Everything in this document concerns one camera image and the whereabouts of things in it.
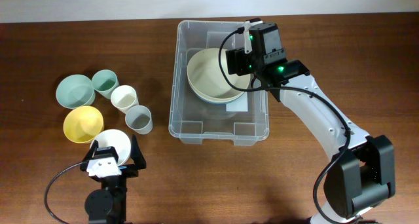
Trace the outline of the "yellow small bowl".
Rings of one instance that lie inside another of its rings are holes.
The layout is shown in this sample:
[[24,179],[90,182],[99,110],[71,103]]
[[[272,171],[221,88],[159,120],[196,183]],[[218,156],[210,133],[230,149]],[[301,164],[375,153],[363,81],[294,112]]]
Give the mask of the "yellow small bowl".
[[64,134],[73,143],[90,143],[103,130],[103,116],[92,106],[73,109],[64,119]]

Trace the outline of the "beige large bowl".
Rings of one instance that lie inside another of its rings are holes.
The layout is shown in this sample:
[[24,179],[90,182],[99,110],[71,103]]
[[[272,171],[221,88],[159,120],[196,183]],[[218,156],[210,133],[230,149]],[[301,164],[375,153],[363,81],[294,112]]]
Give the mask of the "beige large bowl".
[[198,51],[187,64],[187,80],[196,95],[209,103],[228,103],[244,92],[233,89],[219,68],[218,48]]

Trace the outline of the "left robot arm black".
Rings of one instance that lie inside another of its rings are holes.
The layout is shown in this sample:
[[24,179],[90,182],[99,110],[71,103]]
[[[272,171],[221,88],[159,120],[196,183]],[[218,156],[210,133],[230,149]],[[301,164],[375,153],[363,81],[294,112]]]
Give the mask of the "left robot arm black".
[[81,171],[87,172],[101,188],[92,191],[86,198],[84,209],[89,223],[124,223],[126,221],[126,180],[138,177],[147,167],[137,139],[130,142],[132,164],[118,165],[118,153],[114,147],[99,147],[94,141],[82,160]]

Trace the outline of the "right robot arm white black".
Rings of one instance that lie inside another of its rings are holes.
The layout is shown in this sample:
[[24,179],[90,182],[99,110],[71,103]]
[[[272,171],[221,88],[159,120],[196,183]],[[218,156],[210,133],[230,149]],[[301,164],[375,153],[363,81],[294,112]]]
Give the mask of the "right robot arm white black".
[[288,60],[278,26],[259,18],[244,22],[233,35],[244,47],[226,52],[224,77],[249,75],[292,110],[323,147],[329,162],[317,177],[311,223],[364,223],[362,215],[395,194],[395,155],[384,135],[372,137],[322,92],[310,70]]

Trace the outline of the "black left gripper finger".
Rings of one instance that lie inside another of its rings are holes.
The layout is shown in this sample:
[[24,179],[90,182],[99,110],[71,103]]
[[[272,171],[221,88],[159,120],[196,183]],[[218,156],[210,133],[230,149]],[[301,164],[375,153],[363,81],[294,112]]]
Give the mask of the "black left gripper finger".
[[146,169],[147,163],[135,135],[132,135],[130,158],[133,160],[137,170]]
[[90,159],[92,159],[97,148],[98,148],[98,141],[94,140],[93,144],[90,146],[87,154],[85,155],[85,157],[83,158],[82,161],[86,162],[86,161],[89,161]]

